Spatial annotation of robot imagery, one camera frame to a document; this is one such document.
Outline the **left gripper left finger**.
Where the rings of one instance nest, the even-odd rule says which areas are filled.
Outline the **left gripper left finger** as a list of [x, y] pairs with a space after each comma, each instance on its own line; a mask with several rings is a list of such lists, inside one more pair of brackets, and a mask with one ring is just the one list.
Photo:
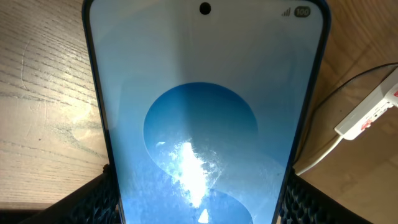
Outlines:
[[110, 165], [103, 173], [22, 224], [114, 224], [118, 190]]

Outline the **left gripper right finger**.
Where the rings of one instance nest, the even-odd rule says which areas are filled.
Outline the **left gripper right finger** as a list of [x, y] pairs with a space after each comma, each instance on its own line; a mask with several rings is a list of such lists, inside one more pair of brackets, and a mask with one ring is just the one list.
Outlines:
[[279, 217], [281, 224], [371, 224], [303, 180], [294, 169], [286, 178]]

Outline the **blue Galaxy smartphone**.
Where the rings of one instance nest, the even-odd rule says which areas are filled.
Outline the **blue Galaxy smartphone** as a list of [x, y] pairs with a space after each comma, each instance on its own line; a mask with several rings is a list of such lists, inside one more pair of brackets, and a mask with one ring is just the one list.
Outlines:
[[92, 0], [81, 17], [123, 223], [274, 223], [328, 4]]

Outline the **white power strip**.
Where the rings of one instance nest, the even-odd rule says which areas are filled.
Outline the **white power strip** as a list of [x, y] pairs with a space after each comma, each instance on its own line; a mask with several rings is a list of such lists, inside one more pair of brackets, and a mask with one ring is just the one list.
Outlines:
[[392, 107], [397, 107], [397, 69], [335, 126], [338, 142], [354, 140]]

